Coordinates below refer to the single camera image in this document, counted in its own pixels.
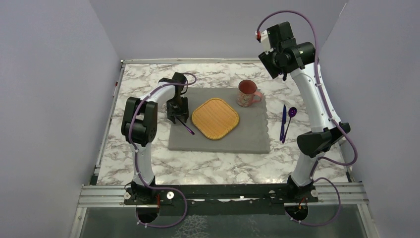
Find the purple iridescent fork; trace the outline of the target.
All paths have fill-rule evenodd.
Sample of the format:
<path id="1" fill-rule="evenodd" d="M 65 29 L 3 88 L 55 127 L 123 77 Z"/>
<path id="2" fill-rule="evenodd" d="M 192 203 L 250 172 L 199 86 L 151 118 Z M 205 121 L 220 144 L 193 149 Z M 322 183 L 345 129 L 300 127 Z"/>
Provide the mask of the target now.
<path id="1" fill-rule="evenodd" d="M 195 135 L 195 133 L 192 131 L 192 129 L 186 125 L 186 123 L 184 123 L 180 118 L 175 117 L 188 131 L 190 134 Z"/>

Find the woven yellow wicker tray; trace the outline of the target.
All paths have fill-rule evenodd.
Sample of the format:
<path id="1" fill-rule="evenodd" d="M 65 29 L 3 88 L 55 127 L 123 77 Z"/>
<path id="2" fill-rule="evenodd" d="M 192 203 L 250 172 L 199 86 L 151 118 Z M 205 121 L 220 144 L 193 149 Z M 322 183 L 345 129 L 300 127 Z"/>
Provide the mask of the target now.
<path id="1" fill-rule="evenodd" d="M 191 121 L 206 138 L 219 140 L 239 124 L 239 115 L 224 100 L 211 98 L 193 111 Z"/>

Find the pink patterned cup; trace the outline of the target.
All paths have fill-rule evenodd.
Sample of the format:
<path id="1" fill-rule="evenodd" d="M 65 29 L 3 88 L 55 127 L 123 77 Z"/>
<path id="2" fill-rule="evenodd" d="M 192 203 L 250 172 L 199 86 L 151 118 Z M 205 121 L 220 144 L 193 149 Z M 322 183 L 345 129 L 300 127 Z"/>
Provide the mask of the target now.
<path id="1" fill-rule="evenodd" d="M 251 80 L 242 80 L 238 84 L 238 94 L 236 102 L 241 107 L 250 107 L 254 103 L 259 103 L 264 99 L 257 85 Z"/>

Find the purple iridescent spoon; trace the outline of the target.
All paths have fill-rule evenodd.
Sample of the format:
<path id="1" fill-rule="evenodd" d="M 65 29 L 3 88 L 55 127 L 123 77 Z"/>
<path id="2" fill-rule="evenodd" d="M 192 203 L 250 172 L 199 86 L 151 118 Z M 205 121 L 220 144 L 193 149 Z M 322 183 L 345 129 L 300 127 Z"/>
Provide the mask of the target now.
<path id="1" fill-rule="evenodd" d="M 289 129 L 289 126 L 290 126 L 290 122 L 291 122 L 292 118 L 293 118 L 296 114 L 297 114 L 297 108 L 295 108 L 295 107 L 291 107 L 291 108 L 289 109 L 289 111 L 288 111 L 289 121 L 288 121 L 288 124 L 287 124 L 286 130 L 285 130 L 285 132 L 284 132 L 284 136 L 283 136 L 283 139 L 282 139 L 282 143 L 285 143 L 286 136 L 287 136 L 287 132 L 288 132 L 288 129 Z"/>

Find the grey scalloped cloth placemat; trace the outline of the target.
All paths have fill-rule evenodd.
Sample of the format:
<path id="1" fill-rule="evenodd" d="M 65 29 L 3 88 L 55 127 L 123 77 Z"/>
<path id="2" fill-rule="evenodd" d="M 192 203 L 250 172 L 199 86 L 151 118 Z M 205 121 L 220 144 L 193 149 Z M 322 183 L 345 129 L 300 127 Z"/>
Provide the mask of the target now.
<path id="1" fill-rule="evenodd" d="M 194 88 L 186 93 L 189 113 L 211 98 L 220 98 L 239 115 L 238 125 L 219 140 L 206 138 L 193 124 L 189 116 L 186 125 L 195 132 L 192 135 L 180 123 L 171 124 L 168 149 L 172 151 L 201 151 L 242 154 L 267 154 L 270 152 L 266 101 L 244 108 L 236 103 L 236 88 Z"/>

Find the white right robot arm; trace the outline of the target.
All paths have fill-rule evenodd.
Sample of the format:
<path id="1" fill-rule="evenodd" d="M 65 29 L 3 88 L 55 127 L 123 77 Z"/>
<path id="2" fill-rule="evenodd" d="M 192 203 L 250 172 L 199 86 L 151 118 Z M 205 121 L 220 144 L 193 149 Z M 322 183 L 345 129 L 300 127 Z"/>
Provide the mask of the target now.
<path id="1" fill-rule="evenodd" d="M 267 28 L 257 34 L 263 45 L 260 61 L 275 79 L 288 75 L 296 83 L 310 120 L 310 131 L 297 137 L 300 155 L 288 179 L 286 196 L 293 202 L 306 194 L 304 186 L 312 183 L 314 165 L 343 133 L 350 132 L 350 125 L 342 123 L 333 110 L 332 103 L 320 77 L 320 67 L 315 63 L 315 46 L 310 42 L 297 44 L 289 22 Z"/>

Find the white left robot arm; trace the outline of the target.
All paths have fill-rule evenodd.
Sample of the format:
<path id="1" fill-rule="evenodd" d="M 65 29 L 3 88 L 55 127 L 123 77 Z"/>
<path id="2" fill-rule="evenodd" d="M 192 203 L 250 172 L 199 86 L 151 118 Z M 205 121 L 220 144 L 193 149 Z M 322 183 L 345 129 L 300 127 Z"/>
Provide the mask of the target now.
<path id="1" fill-rule="evenodd" d="M 173 124 L 185 123 L 189 118 L 188 99 L 184 97 L 189 85 L 197 82 L 191 73 L 176 72 L 171 78 L 162 78 L 157 86 L 145 95 L 129 97 L 125 104 L 121 133 L 133 153 L 134 176 L 130 183 L 137 189 L 143 203 L 151 203 L 156 196 L 152 186 L 155 175 L 151 165 L 151 143 L 158 128 L 158 110 L 166 106 L 167 119 Z"/>

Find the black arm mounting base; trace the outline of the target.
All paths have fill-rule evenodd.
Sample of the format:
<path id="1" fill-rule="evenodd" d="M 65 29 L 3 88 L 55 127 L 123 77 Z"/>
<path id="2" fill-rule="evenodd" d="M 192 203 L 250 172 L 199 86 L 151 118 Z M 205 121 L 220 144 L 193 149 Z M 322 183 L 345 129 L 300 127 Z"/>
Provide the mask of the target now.
<path id="1" fill-rule="evenodd" d="M 125 189 L 124 205 L 141 215 L 284 215 L 292 207 L 318 202 L 313 185 L 297 188 L 278 184 L 140 185 Z"/>

